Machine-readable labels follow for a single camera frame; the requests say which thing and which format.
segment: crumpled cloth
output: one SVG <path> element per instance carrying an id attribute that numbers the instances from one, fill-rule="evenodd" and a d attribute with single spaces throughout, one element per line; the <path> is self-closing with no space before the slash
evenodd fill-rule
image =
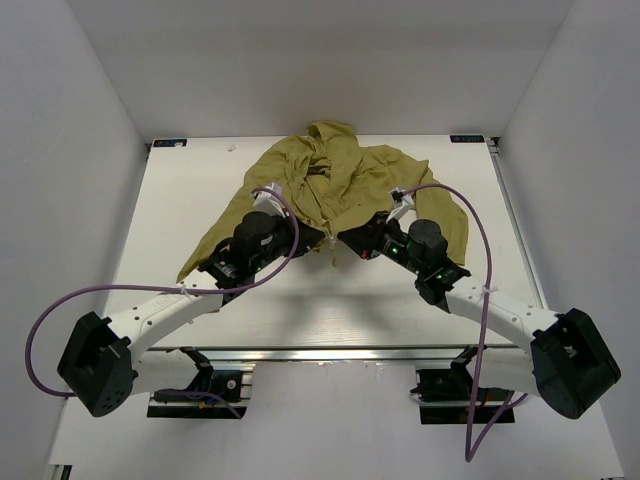
<path id="1" fill-rule="evenodd" d="M 389 190 L 436 182 L 428 160 L 416 161 L 388 145 L 361 147 L 348 125 L 312 123 L 306 136 L 283 138 L 247 170 L 243 186 L 202 237 L 178 281 L 206 260 L 220 241 L 233 235 L 242 217 L 253 210 L 251 190 L 274 181 L 282 186 L 298 219 L 329 237 L 364 225 L 377 211 L 390 210 Z M 465 212 L 449 192 L 439 188 L 416 192 L 414 201 L 418 218 L 440 225 L 449 242 L 449 258 L 464 264 L 469 233 Z"/>

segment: black joint module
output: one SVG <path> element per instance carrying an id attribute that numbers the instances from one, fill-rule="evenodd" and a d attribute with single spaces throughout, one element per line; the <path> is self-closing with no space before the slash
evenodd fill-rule
<path id="1" fill-rule="evenodd" d="M 94 417 L 122 405 L 136 376 L 127 347 L 130 341 L 118 338 L 108 327 L 110 322 L 95 312 L 80 318 L 58 364 L 58 374 Z"/>
<path id="2" fill-rule="evenodd" d="M 534 336 L 531 357 L 538 391 L 561 415 L 579 418 L 620 380 L 618 364 L 586 313 L 572 309 Z"/>

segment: black mount bracket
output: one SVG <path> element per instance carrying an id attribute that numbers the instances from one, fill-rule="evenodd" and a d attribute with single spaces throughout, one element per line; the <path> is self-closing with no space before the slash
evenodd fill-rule
<path id="1" fill-rule="evenodd" d="M 621 372 L 591 317 L 577 309 L 533 333 L 531 357 L 540 396 L 576 419 L 620 380 Z"/>

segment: white wall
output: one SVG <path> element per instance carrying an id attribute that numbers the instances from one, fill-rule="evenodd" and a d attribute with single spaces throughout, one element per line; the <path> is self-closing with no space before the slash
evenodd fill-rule
<path id="1" fill-rule="evenodd" d="M 39 479 L 60 400 L 33 387 L 24 342 L 56 298 L 108 281 L 144 167 L 144 146 L 64 0 L 0 6 L 2 478 Z M 35 344 L 52 387 L 70 329 L 98 297 L 54 315 Z"/>
<path id="2" fill-rule="evenodd" d="M 502 148 L 551 306 L 591 313 L 621 366 L 602 406 L 632 479 L 640 478 L 639 118 L 640 4 L 579 0 Z"/>
<path id="3" fill-rule="evenodd" d="M 145 140 L 502 133 L 573 0 L 70 0 Z"/>

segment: white table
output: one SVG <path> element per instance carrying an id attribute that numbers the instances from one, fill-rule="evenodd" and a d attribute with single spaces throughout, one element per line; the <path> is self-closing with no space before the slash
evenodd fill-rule
<path id="1" fill-rule="evenodd" d="M 277 140 L 189 139 L 185 147 L 153 148 L 117 283 L 172 284 L 241 186 L 244 172 Z M 495 285 L 525 302 L 535 302 L 484 143 L 452 144 L 447 136 L 366 136 L 360 141 L 389 143 L 416 159 L 429 159 L 436 178 L 466 195 L 483 220 L 494 252 Z M 403 227 L 413 219 L 415 215 L 406 215 Z M 441 346 L 477 341 L 476 324 L 427 305 L 413 286 L 413 276 L 392 262 L 384 258 L 365 262 L 340 242 L 337 260 L 337 267 L 332 267 L 328 247 L 293 260 L 273 281 L 247 292 L 220 313 L 200 317 L 160 345 Z M 486 272 L 475 225 L 471 225 L 467 268 L 480 278 Z M 113 293 L 108 311 L 129 308 L 145 298 L 148 294 Z M 495 334 L 488 341 L 505 342 Z"/>
<path id="2" fill-rule="evenodd" d="M 185 147 L 153 148 L 116 282 L 172 284 L 246 169 L 276 140 L 189 139 Z M 466 195 L 485 223 L 494 283 L 537 303 L 485 144 L 451 144 L 446 136 L 368 136 L 360 142 L 388 143 L 416 159 L 428 158 L 436 178 Z M 403 226 L 410 221 L 404 219 Z M 294 260 L 273 281 L 161 344 L 256 351 L 477 342 L 477 325 L 425 304 L 408 272 L 383 258 L 364 262 L 346 247 L 338 247 L 337 255 L 337 268 L 328 249 Z M 467 268 L 484 276 L 475 225 Z M 144 293 L 114 293 L 107 311 L 145 298 Z M 506 342 L 495 334 L 488 340 Z M 51 463 L 74 465 L 72 480 L 598 479 L 621 474 L 598 405 L 579 421 L 569 421 L 544 402 L 531 401 L 518 410 L 515 425 L 498 426 L 489 435 L 469 466 L 463 459 L 464 428 L 420 425 L 418 407 L 407 395 L 413 386 L 410 365 L 259 364 L 248 413 L 239 422 L 147 419 L 148 398 L 140 395 L 93 419 L 71 400 Z"/>

